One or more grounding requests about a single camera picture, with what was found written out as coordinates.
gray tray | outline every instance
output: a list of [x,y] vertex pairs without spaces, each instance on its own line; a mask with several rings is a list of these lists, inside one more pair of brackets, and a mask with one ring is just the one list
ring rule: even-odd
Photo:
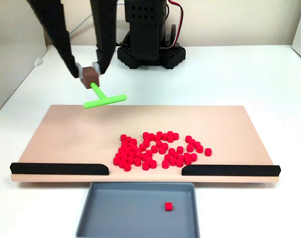
[[[173,203],[165,211],[165,202]],[[94,182],[77,238],[199,238],[192,183]]]

pink board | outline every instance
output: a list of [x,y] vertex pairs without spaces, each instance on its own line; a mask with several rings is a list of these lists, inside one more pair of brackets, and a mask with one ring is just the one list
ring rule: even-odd
[[83,106],[52,105],[26,147],[21,163],[104,164],[108,176],[12,174],[13,181],[190,181],[190,182],[277,182],[277,177],[182,176],[182,168],[161,167],[164,155],[155,154],[157,168],[131,171],[114,166],[120,135],[142,141],[144,131],[173,131],[180,139],[169,148],[186,147],[191,135],[210,157],[198,154],[195,165],[273,165],[243,106]]

white table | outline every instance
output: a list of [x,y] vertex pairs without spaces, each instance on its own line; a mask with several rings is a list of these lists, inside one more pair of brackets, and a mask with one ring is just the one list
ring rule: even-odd
[[[72,47],[90,66],[95,47]],[[301,58],[290,46],[186,48],[173,70],[129,69],[114,56],[100,78],[127,105],[244,105],[274,164],[277,184],[196,184],[201,237],[301,237]],[[53,47],[0,110],[0,238],[73,238],[89,183],[15,183],[17,162],[51,104],[96,99]]]

white wall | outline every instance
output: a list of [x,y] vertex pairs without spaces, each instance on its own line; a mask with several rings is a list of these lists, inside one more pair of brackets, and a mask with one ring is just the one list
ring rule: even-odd
[[0,108],[46,52],[43,29],[26,0],[0,0]]
[[[291,45],[301,15],[301,0],[176,0],[185,12],[182,46]],[[89,0],[62,0],[67,29],[90,13]],[[168,24],[178,22],[179,8],[170,6]],[[118,6],[117,41],[129,30],[124,6]],[[73,45],[95,45],[90,18],[71,35]]]

green t-shaped tool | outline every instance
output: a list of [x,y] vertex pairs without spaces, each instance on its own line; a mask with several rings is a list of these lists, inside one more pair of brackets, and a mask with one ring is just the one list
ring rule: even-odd
[[111,103],[122,102],[122,101],[126,100],[125,94],[108,98],[108,97],[106,97],[106,95],[104,95],[104,93],[101,91],[101,89],[95,83],[91,83],[90,86],[93,89],[93,91],[97,94],[99,99],[84,103],[83,104],[84,108],[94,108],[94,107],[99,107],[99,106],[103,106],[103,105],[111,104]]

